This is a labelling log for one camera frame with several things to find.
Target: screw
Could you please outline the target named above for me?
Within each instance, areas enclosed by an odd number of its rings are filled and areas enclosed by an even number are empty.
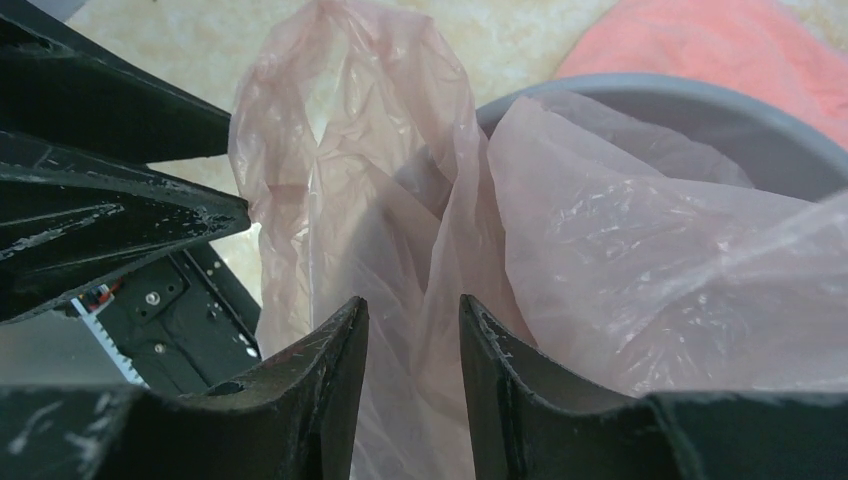
[[[156,292],[150,292],[144,296],[144,301],[147,302],[148,305],[159,305],[159,294]]]

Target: plastic bag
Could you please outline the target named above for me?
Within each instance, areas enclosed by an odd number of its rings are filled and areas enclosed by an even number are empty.
[[[338,96],[319,143],[308,113],[331,67]],[[230,159],[262,224],[263,357],[349,297],[368,301],[360,479],[473,478],[459,295],[520,318],[486,144],[462,66],[414,13],[309,3],[272,31],[240,86]]]
[[[768,238],[791,242],[791,226],[773,226],[806,203],[739,188],[750,183],[715,150],[570,98],[551,105],[576,124],[522,110],[534,104],[520,100],[489,148],[468,78],[432,20],[355,1],[307,4],[271,32],[245,75],[229,153],[262,225],[261,353],[297,340],[351,296],[367,299],[357,478],[473,478],[462,293],[535,345],[523,313],[546,353],[628,392],[715,377],[725,354],[751,359],[751,368],[767,358],[724,351],[735,345],[727,338],[751,338],[745,348],[770,352],[795,341],[754,338],[768,322],[736,316],[762,305],[732,309],[733,282],[761,293],[768,312],[786,308],[781,332],[798,330],[790,315],[819,308],[804,295],[823,285],[814,261],[842,253],[838,233],[822,224],[817,245],[830,250],[818,257],[751,253],[764,245],[751,238],[765,228],[783,235]],[[321,106],[328,118],[315,115]],[[811,263],[796,265],[802,260]],[[834,279],[842,274],[838,263],[825,265]],[[801,272],[810,274],[808,291],[798,287]],[[769,282],[798,305],[769,303]],[[678,332],[676,315],[686,315],[679,318],[688,330]],[[798,340],[804,348],[840,338],[818,327]]]
[[[848,389],[848,195],[813,205],[691,181],[707,180],[697,168],[668,178],[555,113],[574,111],[623,120],[568,92],[521,98],[489,148],[539,348],[631,395]]]

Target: red towel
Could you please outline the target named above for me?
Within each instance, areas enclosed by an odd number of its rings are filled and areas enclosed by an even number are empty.
[[[746,93],[848,149],[848,57],[772,0],[621,0],[557,77],[651,72]]]

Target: beige tile floor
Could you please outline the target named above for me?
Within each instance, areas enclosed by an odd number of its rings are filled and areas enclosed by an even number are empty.
[[[383,0],[435,18],[478,102],[547,80],[616,0]],[[129,62],[231,110],[236,85],[272,25],[304,0],[89,0],[69,25]],[[848,0],[784,0],[819,38],[848,51]],[[161,164],[236,193],[225,157]],[[261,302],[258,226],[214,243]]]

